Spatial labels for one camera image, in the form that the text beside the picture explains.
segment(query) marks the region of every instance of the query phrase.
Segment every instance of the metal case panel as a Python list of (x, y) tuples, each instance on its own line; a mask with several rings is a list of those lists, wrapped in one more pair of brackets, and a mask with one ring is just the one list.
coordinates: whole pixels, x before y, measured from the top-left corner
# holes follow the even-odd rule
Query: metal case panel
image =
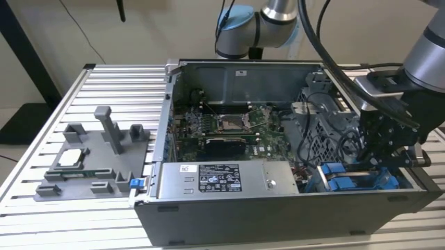
[(371, 234), (427, 192), (330, 193), (135, 206), (153, 246), (288, 241)]
[(290, 102), (318, 66), (315, 62), (183, 61), (183, 83), (177, 86), (183, 89), (175, 97), (185, 97), (188, 90), (201, 88), (213, 104)]

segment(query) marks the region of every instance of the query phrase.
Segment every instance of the black pole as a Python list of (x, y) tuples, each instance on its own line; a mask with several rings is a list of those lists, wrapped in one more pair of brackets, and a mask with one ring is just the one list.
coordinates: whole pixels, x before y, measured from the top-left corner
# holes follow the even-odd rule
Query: black pole
[(6, 0), (0, 0), (0, 31), (48, 107), (54, 110), (61, 97)]
[(248, 48), (248, 59), (263, 59), (263, 48)]
[(117, 10), (119, 10), (119, 16), (120, 16), (120, 21), (125, 22), (125, 10), (124, 10), (124, 0), (116, 0), (117, 3)]

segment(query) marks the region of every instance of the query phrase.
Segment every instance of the gray floor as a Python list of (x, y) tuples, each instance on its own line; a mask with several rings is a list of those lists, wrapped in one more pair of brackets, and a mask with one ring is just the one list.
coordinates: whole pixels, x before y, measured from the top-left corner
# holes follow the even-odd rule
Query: gray floor
[[(16, 108), (0, 109), (0, 128), (8, 122), (9, 118), (17, 111)], [(20, 160), (20, 157), (25, 153), (28, 145), (2, 145), (0, 144), (0, 155), (6, 156), (14, 160)], [(10, 170), (14, 167), (14, 162), (0, 158), (0, 185), (8, 177)]]

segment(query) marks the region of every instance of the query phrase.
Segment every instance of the metal bracket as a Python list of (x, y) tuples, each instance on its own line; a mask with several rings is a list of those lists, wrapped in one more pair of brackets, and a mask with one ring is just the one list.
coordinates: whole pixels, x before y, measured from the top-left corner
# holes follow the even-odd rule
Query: metal bracket
[(165, 75), (171, 76), (179, 72), (179, 59), (168, 59), (165, 63)]
[(414, 146), (408, 146), (406, 153), (413, 162), (413, 167), (427, 167), (431, 164), (431, 160), (427, 153), (422, 150), (419, 143), (415, 143)]
[(306, 115), (307, 114), (307, 108), (308, 108), (310, 114), (318, 113), (318, 108), (311, 103), (306, 103), (306, 102), (292, 103), (292, 111), (296, 115)]

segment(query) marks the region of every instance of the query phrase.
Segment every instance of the blue tab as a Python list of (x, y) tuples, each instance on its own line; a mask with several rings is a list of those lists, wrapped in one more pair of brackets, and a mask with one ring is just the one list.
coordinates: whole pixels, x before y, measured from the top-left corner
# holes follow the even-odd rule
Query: blue tab
[(132, 179), (129, 181), (129, 188), (131, 189), (141, 189), (144, 187), (144, 180), (141, 179)]
[(338, 177), (328, 181), (328, 186), (332, 191), (340, 191), (344, 189), (352, 189), (355, 187), (348, 177)]
[(342, 163), (326, 163), (320, 166), (323, 174), (344, 173), (346, 169)]
[(294, 26), (292, 33), (290, 34), (290, 37), (287, 38), (287, 41), (278, 48), (282, 48), (282, 47), (286, 47), (286, 46), (291, 45), (291, 43), (295, 40), (295, 37), (298, 35), (298, 30), (299, 30), (299, 19), (296, 18), (296, 23), (295, 23), (295, 26)]
[[(220, 18), (217, 20), (217, 25), (227, 13), (228, 7), (223, 9), (220, 14)], [(253, 8), (248, 5), (233, 5), (229, 10), (229, 15), (227, 19), (227, 23), (221, 30), (231, 30), (243, 25), (248, 20), (252, 18), (253, 15)]]

